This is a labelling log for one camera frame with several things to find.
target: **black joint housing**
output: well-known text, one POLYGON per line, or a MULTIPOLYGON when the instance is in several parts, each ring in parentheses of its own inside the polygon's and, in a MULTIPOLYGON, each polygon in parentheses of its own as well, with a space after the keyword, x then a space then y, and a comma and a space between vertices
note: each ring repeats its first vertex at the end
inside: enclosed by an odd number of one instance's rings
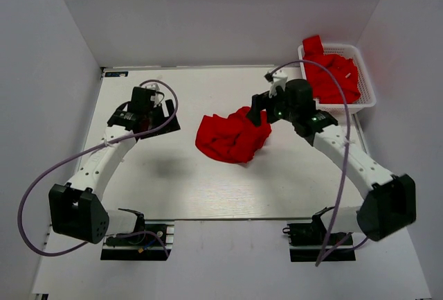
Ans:
POLYGON ((109 216, 98 197, 55 184, 49 191, 49 208, 55 233, 99 243, 109 226, 109 216))
POLYGON ((393 177, 372 187, 357 213, 357 222, 370 240, 379 241, 415 221, 415 182, 411 177, 393 177))

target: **crumpled red cloth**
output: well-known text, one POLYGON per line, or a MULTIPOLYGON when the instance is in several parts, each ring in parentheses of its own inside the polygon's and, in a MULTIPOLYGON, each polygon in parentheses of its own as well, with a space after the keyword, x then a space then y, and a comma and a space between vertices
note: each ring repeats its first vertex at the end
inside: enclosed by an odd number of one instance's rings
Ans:
POLYGON ((250 107, 242 107, 228 118, 216 114, 201 120, 195 146, 206 156, 226 163, 247 163, 254 157, 271 133, 266 112, 261 112, 262 125, 255 127, 246 118, 250 107))
MULTIPOLYGON (((359 72, 352 59, 338 54, 323 53, 323 45, 318 35, 303 40, 304 60, 315 61, 331 71, 343 90, 346 102, 353 103, 360 98, 358 88, 359 72)), ((322 104, 343 104, 337 86, 330 76, 313 64, 304 64, 306 79, 312 86, 314 98, 322 104)))

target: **cable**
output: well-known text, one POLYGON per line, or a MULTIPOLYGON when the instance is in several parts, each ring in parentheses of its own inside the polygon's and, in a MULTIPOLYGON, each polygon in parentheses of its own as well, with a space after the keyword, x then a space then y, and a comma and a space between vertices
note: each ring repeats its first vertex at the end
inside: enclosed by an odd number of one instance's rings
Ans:
POLYGON ((348 252, 350 252, 350 251, 352 251, 352 250, 358 250, 361 246, 363 246, 365 243, 367 243, 367 241, 369 240, 369 238, 368 237, 366 237, 366 238, 364 238, 358 245, 356 245, 356 246, 353 246, 353 248, 349 248, 349 249, 346 249, 346 251, 348 252))
POLYGON ((351 120, 350 120, 349 108, 347 107, 346 97, 345 97, 345 94, 343 93, 343 90, 341 89, 340 84, 337 82, 337 79, 334 77, 334 75, 332 75, 331 71, 329 71, 327 68, 325 68, 321 64, 314 62, 314 61, 310 61, 310 60, 295 60, 295 61, 291 61, 291 62, 282 64, 281 66, 278 66, 277 68, 275 68, 274 70, 272 70, 270 72, 270 75, 272 76, 281 68, 289 66, 290 64, 294 64, 294 63, 313 64, 314 66, 317 66, 318 68, 321 68, 322 70, 324 70, 330 76, 330 78, 332 79, 334 84, 337 86, 338 92, 340 93, 341 98, 343 99, 343 106, 345 108, 345 115, 346 115, 345 154, 343 155, 343 166, 341 168, 342 171, 341 171, 340 185, 338 186, 337 198, 335 201, 334 210, 332 211, 331 222, 329 223, 325 238, 323 239, 323 244, 321 245, 320 253, 317 257, 316 267, 318 267, 320 265, 320 263, 327 257, 327 255, 332 253, 336 248, 335 246, 333 246, 331 249, 329 249, 327 251, 327 253, 325 253, 326 245, 329 242, 329 237, 331 236, 332 227, 334 226, 335 219, 337 218, 338 207, 340 205, 341 196, 343 195, 343 188, 345 187, 346 172, 347 172, 347 159, 349 157, 349 140, 350 140, 350 135, 351 135, 351 120))
POLYGON ((151 241, 150 243, 148 243, 146 246, 143 247, 143 250, 148 249, 149 247, 151 247, 155 242, 155 239, 153 239, 153 241, 151 241))
POLYGON ((165 94, 163 92, 160 92, 160 91, 157 91, 157 94, 159 94, 160 96, 163 96, 163 98, 157 104, 157 105, 160 105, 165 100, 165 94))
MULTIPOLYGON (((159 83, 161 85, 163 85, 164 87, 166 87, 172 94, 172 96, 174 97, 175 100, 175 109, 173 111, 173 113, 170 115, 170 117, 161 125, 159 125, 158 127, 155 127, 151 130, 147 130, 145 132, 139 132, 138 134, 128 134, 125 136, 121 136, 118 137, 116 139, 113 139, 111 141, 108 142, 108 144, 114 144, 114 143, 118 143, 127 139, 136 139, 138 137, 141 136, 145 136, 146 134, 151 134, 153 132, 158 132, 159 130, 161 130, 163 127, 165 127, 166 125, 168 125, 169 122, 172 121, 172 119, 175 117, 175 115, 177 114, 177 110, 179 109, 179 99, 177 98, 177 95, 175 94, 174 90, 167 85, 164 82, 161 82, 160 80, 146 80, 145 82, 142 82, 140 84, 140 86, 142 87, 144 84, 146 83, 159 83)), ((51 166, 50 168, 48 168, 47 170, 45 170, 41 175, 39 175, 31 184, 30 186, 26 189, 25 193, 23 194, 23 197, 21 198, 20 201, 20 205, 19 205, 19 210, 17 213, 17 224, 19 227, 19 233, 21 238, 23 239, 23 241, 25 242, 25 244, 36 254, 39 254, 41 256, 46 256, 46 257, 55 257, 55 256, 61 256, 61 255, 65 255, 67 253, 73 252, 74 250, 83 247, 85 244, 87 244, 87 242, 82 242, 77 246, 74 246, 70 249, 66 249, 62 252, 55 252, 55 253, 48 253, 48 252, 43 252, 42 250, 38 249, 36 246, 34 246, 31 241, 28 239, 28 236, 26 235, 26 232, 24 230, 23 227, 23 209, 26 203, 26 199, 28 198, 29 194, 31 193, 31 191, 34 189, 34 187, 45 177, 47 176, 49 173, 53 172, 54 170, 56 170, 57 168, 59 168, 60 166, 63 166, 64 164, 67 164, 70 161, 73 161, 79 157, 82 157, 84 155, 87 155, 88 153, 103 149, 106 145, 104 143, 98 144, 96 146, 93 146, 92 148, 89 148, 83 152, 79 152, 75 155, 72 155, 68 158, 66 158, 65 160, 62 160, 61 162, 55 164, 54 166, 51 166)), ((129 234, 129 236, 134 236, 136 235, 136 233, 132 233, 129 234)))
POLYGON ((129 233, 129 234, 117 234, 116 238, 129 238, 131 236, 137 236, 139 234, 149 234, 150 236, 154 236, 156 238, 156 240, 160 243, 160 246, 162 246, 163 250, 165 251, 166 258, 169 257, 169 253, 168 253, 168 250, 166 249, 165 244, 160 239, 160 237, 158 235, 156 235, 154 232, 151 232, 151 231, 139 231, 139 232, 134 232, 134 233, 129 233))

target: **red fabric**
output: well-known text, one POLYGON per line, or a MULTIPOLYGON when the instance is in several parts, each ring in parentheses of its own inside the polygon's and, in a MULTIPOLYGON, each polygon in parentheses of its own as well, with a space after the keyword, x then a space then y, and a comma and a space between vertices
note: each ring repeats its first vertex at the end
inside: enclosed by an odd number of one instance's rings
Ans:
MULTIPOLYGON (((341 86, 347 103, 353 103, 360 98, 360 91, 357 87, 359 72, 352 59, 346 59, 338 54, 323 54, 323 46, 318 35, 303 40, 303 49, 305 50, 304 60, 315 61, 331 71, 341 86)), ((306 79, 312 86, 314 98, 318 98, 322 104, 343 104, 337 86, 325 71, 313 64, 305 64, 305 71, 306 79)))
POLYGON ((206 156, 226 163, 247 163, 254 157, 271 133, 266 112, 261 113, 262 125, 255 127, 246 118, 250 107, 242 107, 228 118, 216 114, 201 120, 195 146, 206 156))

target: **white wall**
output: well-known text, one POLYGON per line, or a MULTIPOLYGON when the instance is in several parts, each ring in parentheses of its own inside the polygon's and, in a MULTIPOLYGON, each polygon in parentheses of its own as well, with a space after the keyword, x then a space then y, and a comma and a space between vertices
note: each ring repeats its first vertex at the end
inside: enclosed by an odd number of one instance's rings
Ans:
MULTIPOLYGON (((0 297, 28 299, 39 257, 17 230, 17 207, 31 181, 78 151, 100 69, 63 0, 0 0, 0 297)), ((38 246, 48 229, 48 191, 72 166, 47 177, 26 205, 38 246)))
POLYGON ((65 0, 100 66, 269 64, 355 44, 379 0, 65 0))
POLYGON ((359 40, 378 103, 363 114, 374 157, 417 183, 409 227, 433 299, 443 299, 443 0, 381 0, 359 40))

